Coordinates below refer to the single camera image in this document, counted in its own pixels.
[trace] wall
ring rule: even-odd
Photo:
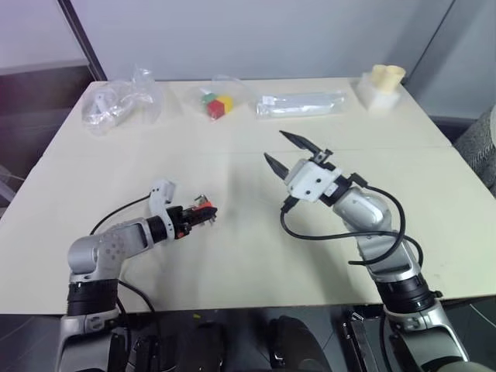
[[[496,2],[456,0],[407,89],[429,115],[476,119],[496,102]]]
[[[2,0],[0,74],[85,64],[56,0]]]
[[[357,76],[410,71],[451,0],[72,0],[109,79]]]

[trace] clear plastic bag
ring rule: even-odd
[[[254,105],[256,94],[240,79],[216,75],[205,85],[188,91],[185,101],[197,112],[217,120],[243,103]]]
[[[105,135],[140,110],[140,122],[153,123],[164,106],[160,87],[151,71],[136,67],[131,81],[111,81],[88,92],[83,101],[82,118],[96,136]]]
[[[257,102],[257,118],[291,118],[327,115],[343,111],[346,93],[316,92],[291,95],[263,95]]]

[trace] table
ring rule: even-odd
[[[161,84],[177,109],[198,83]],[[347,79],[250,84],[263,93],[350,89]],[[344,114],[317,119],[257,122],[240,107],[209,122],[182,105],[182,113],[171,109],[155,125],[122,127],[102,138],[82,128],[78,102],[0,220],[0,270],[8,278],[0,283],[0,313],[63,313],[71,243],[103,215],[146,194],[159,177],[177,183],[174,204],[191,204],[205,193],[219,213],[214,226],[126,262],[121,278],[144,290],[158,309],[380,302],[366,270],[346,264],[358,258],[354,241],[304,242],[279,227],[287,194],[262,152],[290,166],[307,154],[278,129],[332,148],[330,160],[345,172],[357,171],[399,198],[407,232],[424,248],[423,272],[432,289],[447,298],[495,294],[495,201],[403,95],[398,110],[382,118],[369,116],[352,91]],[[137,216],[150,216],[146,203],[106,226]],[[309,235],[344,231],[323,204],[299,203],[288,224]],[[129,311],[146,311],[133,293],[120,288],[119,295]]]

